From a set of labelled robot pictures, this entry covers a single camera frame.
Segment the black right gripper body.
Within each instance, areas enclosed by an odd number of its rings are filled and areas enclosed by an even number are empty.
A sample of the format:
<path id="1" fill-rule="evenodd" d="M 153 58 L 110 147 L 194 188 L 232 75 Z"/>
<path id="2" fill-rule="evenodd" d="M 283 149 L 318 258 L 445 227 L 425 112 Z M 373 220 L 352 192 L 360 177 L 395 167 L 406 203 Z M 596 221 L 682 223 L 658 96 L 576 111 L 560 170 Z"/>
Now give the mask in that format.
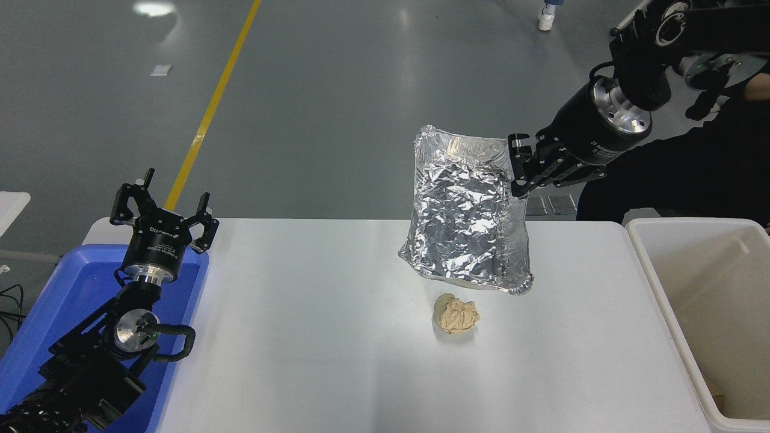
<path id="1" fill-rule="evenodd" d="M 585 164 L 605 165 L 651 134 L 651 113 L 635 106 L 616 81 L 586 83 L 544 129 Z"/>

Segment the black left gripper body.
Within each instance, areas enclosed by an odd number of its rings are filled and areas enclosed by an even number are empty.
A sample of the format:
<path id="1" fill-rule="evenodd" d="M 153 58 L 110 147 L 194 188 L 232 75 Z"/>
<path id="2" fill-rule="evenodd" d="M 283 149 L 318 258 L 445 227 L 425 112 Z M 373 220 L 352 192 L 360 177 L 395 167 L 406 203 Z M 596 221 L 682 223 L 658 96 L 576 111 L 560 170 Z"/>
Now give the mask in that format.
<path id="1" fill-rule="evenodd" d="M 149 275 L 157 281 L 175 281 L 187 245 L 191 242 L 184 217 L 167 210 L 139 216 L 125 258 L 123 273 L 133 279 Z"/>

